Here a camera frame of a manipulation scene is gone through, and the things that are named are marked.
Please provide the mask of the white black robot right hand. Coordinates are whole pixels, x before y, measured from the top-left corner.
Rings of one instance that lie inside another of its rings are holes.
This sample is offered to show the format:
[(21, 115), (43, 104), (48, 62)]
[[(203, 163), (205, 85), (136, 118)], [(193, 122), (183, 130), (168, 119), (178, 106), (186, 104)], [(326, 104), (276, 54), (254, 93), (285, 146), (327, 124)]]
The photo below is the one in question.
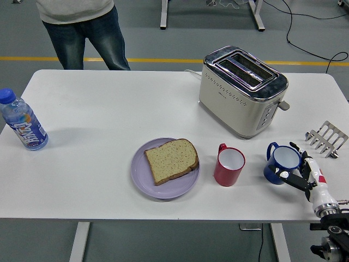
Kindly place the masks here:
[(318, 163), (295, 143), (288, 146), (270, 143), (263, 174), (273, 184), (286, 183), (304, 192), (316, 216), (339, 212), (339, 203), (329, 193)]

